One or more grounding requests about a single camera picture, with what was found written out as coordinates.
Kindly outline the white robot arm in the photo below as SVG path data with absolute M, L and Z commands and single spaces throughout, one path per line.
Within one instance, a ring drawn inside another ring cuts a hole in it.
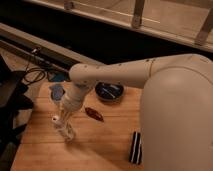
M 199 54 L 111 65 L 78 63 L 60 102 L 69 115 L 99 83 L 142 90 L 144 171 L 213 171 L 213 60 Z

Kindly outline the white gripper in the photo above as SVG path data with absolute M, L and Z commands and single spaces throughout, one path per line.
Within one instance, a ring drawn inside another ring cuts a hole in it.
M 90 92 L 88 87 L 69 87 L 60 102 L 60 118 L 66 123 L 73 112 L 78 111 Z

